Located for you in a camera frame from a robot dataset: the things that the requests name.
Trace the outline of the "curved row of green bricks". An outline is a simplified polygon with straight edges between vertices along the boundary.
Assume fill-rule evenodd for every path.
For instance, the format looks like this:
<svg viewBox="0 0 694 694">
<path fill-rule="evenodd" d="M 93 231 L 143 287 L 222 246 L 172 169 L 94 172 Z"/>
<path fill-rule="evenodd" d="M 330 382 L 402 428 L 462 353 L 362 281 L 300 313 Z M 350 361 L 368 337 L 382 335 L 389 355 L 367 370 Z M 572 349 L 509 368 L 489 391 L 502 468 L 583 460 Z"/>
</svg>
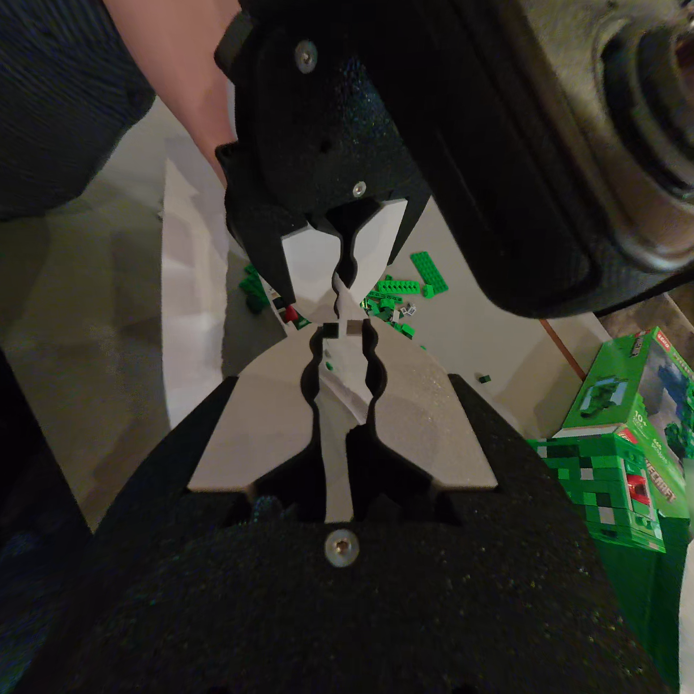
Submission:
<svg viewBox="0 0 694 694">
<path fill-rule="evenodd" d="M 251 314 L 259 315 L 270 306 L 260 275 L 254 265 L 244 267 L 245 276 L 239 282 L 238 288 L 245 296 L 246 306 Z"/>
</svg>

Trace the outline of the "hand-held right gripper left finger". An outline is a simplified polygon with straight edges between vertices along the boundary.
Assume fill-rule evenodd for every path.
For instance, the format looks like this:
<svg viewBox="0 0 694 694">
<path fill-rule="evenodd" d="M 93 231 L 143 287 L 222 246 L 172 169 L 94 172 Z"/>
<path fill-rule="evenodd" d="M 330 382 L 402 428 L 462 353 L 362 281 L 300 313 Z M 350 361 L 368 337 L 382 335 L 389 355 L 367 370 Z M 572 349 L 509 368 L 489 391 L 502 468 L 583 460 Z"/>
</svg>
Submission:
<svg viewBox="0 0 694 694">
<path fill-rule="evenodd" d="M 315 421 L 312 383 L 302 386 L 313 366 L 320 327 L 310 325 L 256 357 L 239 374 L 219 421 L 187 485 L 191 492 L 248 492 L 282 464 L 308 463 L 307 488 L 324 493 L 324 464 Z"/>
</svg>

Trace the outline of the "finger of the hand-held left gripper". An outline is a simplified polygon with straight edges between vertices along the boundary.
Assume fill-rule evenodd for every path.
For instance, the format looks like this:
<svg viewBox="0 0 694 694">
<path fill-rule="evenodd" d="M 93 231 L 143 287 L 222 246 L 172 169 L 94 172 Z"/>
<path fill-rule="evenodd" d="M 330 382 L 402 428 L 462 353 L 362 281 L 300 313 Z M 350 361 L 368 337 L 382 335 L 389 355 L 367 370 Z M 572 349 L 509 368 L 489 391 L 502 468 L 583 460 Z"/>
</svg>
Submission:
<svg viewBox="0 0 694 694">
<path fill-rule="evenodd" d="M 346 254 L 355 270 L 354 279 L 346 281 L 348 307 L 358 307 L 385 273 L 406 208 L 403 198 L 384 202 L 355 233 Z"/>
<path fill-rule="evenodd" d="M 282 238 L 294 307 L 309 321 L 338 321 L 334 275 L 342 258 L 339 236 L 306 223 Z"/>
</svg>

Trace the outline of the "person's left hand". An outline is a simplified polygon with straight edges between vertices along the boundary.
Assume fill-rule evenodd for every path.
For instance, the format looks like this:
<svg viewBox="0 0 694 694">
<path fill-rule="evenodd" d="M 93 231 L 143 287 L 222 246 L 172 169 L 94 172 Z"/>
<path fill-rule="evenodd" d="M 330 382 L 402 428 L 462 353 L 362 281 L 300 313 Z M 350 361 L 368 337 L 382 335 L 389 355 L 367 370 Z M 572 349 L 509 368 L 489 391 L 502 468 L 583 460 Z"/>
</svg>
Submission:
<svg viewBox="0 0 694 694">
<path fill-rule="evenodd" d="M 228 79 L 214 60 L 238 1 L 104 1 L 126 48 L 157 96 L 214 170 L 215 151 L 236 140 Z"/>
</svg>

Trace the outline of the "green toy box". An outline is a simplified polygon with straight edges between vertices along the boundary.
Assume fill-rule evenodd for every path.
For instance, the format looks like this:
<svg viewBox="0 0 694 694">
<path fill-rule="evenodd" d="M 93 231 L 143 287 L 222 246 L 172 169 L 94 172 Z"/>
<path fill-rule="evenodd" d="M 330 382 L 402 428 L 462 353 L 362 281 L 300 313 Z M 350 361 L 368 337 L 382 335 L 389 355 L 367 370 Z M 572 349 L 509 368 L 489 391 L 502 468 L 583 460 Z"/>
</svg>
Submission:
<svg viewBox="0 0 694 694">
<path fill-rule="evenodd" d="M 641 448 L 660 514 L 689 520 L 693 369 L 659 326 L 603 344 L 556 437 L 606 433 Z"/>
</svg>

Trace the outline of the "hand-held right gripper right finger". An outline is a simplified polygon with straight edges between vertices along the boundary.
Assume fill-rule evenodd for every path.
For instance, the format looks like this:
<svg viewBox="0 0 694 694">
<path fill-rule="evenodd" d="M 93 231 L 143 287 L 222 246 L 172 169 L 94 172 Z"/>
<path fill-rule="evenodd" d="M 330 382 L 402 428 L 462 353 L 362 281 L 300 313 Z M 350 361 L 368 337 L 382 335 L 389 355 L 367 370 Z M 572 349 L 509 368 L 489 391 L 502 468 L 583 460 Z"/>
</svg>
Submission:
<svg viewBox="0 0 694 694">
<path fill-rule="evenodd" d="M 365 424 L 346 436 L 354 518 L 368 518 L 383 499 L 404 518 L 446 518 L 451 494 L 497 490 L 438 361 L 378 320 L 363 320 L 361 344 L 371 400 Z"/>
</svg>

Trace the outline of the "large green studded plate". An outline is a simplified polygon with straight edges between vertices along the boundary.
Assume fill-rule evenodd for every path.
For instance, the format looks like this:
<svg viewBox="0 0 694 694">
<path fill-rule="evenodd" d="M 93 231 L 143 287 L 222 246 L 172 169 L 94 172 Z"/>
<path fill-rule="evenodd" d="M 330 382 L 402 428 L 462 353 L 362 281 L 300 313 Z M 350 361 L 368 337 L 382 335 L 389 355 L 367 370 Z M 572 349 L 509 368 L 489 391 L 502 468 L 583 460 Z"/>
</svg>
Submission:
<svg viewBox="0 0 694 694">
<path fill-rule="evenodd" d="M 428 252 L 421 251 L 412 253 L 410 259 L 421 277 L 421 292 L 425 299 L 432 299 L 449 290 L 444 277 L 434 264 Z"/>
</svg>

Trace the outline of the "grey desk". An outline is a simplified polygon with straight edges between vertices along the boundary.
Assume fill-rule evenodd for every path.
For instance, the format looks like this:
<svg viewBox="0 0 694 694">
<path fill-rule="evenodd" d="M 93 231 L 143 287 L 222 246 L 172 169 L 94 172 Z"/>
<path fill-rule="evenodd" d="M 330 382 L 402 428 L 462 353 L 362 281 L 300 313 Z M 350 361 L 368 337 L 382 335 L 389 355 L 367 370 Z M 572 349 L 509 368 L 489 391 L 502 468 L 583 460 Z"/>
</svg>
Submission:
<svg viewBox="0 0 694 694">
<path fill-rule="evenodd" d="M 166 141 L 186 133 L 157 100 L 71 204 L 1 224 L 1 347 L 91 530 L 168 433 L 162 377 L 161 243 Z M 478 288 L 435 202 L 389 269 L 417 274 L 429 252 L 449 290 L 421 300 L 414 340 L 461 375 L 525 438 L 560 429 L 605 339 L 592 314 L 549 326 L 494 306 Z M 247 261 L 228 256 L 222 377 L 282 339 L 237 290 Z M 489 374 L 480 384 L 477 374 Z"/>
</svg>

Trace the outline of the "green plate with holes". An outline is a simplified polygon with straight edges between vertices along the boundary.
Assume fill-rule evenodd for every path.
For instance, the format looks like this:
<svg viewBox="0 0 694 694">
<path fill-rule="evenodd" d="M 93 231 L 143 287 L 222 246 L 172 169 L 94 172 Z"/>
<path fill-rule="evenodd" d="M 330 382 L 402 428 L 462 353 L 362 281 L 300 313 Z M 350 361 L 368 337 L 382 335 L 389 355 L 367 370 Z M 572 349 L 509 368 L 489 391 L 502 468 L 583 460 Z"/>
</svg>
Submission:
<svg viewBox="0 0 694 694">
<path fill-rule="evenodd" d="M 390 275 L 379 280 L 374 292 L 386 296 L 418 296 L 421 293 L 421 285 L 416 280 L 396 280 Z"/>
</svg>

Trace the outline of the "green mosaic block build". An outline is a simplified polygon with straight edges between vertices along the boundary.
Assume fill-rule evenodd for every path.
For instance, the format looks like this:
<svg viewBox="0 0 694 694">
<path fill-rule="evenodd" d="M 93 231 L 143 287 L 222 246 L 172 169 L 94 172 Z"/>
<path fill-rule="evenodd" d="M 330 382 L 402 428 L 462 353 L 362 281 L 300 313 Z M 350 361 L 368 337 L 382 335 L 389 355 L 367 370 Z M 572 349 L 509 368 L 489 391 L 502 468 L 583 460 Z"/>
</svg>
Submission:
<svg viewBox="0 0 694 694">
<path fill-rule="evenodd" d="M 684 479 L 626 427 L 530 439 L 583 519 L 629 627 L 680 691 L 680 601 L 690 516 Z"/>
</svg>

